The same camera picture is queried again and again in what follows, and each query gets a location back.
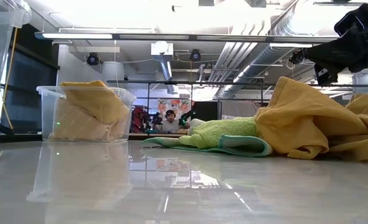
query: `man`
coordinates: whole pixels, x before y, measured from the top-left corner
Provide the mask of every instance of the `man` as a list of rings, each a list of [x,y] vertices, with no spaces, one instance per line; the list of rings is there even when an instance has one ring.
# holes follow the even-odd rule
[[[161,121],[161,125],[156,125],[157,128],[161,133],[177,133],[178,130],[184,128],[189,128],[189,123],[186,123],[184,126],[179,124],[179,121],[176,120],[176,114],[173,110],[166,111],[166,119],[165,121]]]

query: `ventilation duct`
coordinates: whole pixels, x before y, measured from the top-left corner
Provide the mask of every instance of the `ventilation duct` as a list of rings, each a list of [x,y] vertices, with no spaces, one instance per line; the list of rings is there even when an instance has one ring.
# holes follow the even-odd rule
[[[339,10],[334,6],[314,6],[313,0],[298,2],[271,30],[270,35],[295,36],[314,35],[324,27],[333,27],[346,12],[354,7],[342,7]],[[234,82],[249,82],[252,77],[262,74],[268,67],[252,66],[252,64],[274,64],[293,48],[271,47],[268,43],[259,43],[251,51],[250,63],[240,72]],[[243,85],[227,85],[220,90],[220,96],[232,97],[235,92],[242,89]]]
[[[174,49],[172,44],[165,41],[157,41],[151,45],[151,55],[154,60],[160,62],[164,78],[167,81],[172,80],[172,71],[170,61],[173,59]],[[177,94],[175,85],[167,85],[168,94]]]

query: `glossy white floor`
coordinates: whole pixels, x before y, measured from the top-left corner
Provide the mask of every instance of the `glossy white floor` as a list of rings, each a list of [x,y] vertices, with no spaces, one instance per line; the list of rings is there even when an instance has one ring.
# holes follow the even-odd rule
[[[0,144],[5,223],[368,223],[368,163]]]

